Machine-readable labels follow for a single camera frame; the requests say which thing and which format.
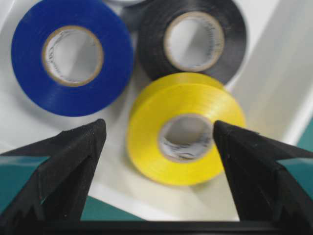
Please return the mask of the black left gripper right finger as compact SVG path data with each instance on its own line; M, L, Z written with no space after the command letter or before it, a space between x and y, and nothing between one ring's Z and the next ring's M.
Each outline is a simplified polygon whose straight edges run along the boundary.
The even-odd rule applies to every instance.
M243 229L312 234L312 152L220 120L213 138Z

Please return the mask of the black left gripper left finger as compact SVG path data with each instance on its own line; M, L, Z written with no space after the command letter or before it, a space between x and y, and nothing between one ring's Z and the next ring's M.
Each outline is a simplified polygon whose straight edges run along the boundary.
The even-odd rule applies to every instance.
M2 153L1 234L78 229L106 136L106 123L98 119Z

